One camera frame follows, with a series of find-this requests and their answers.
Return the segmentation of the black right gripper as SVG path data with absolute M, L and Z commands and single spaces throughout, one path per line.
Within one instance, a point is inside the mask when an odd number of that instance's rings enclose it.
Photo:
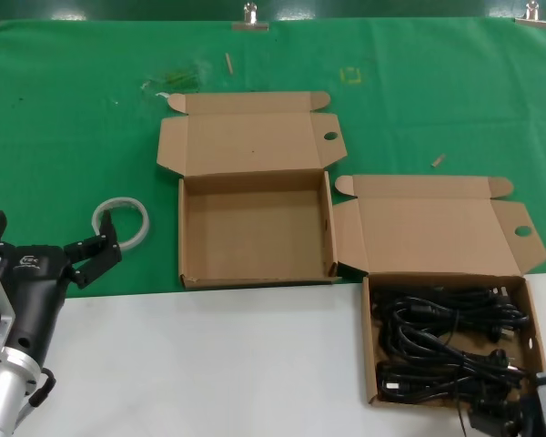
M 478 401 L 468 411 L 470 426 L 493 437 L 546 437 L 537 393 L 515 401 Z

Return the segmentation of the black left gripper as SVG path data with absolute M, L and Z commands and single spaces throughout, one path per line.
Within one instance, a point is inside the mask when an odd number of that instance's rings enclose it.
M 0 210 L 0 283 L 15 313 L 5 346 L 42 366 L 70 280 L 84 289 L 122 260 L 116 229 L 110 212 L 105 211 L 98 235 L 63 250 L 4 243 L 6 226 L 6 215 Z

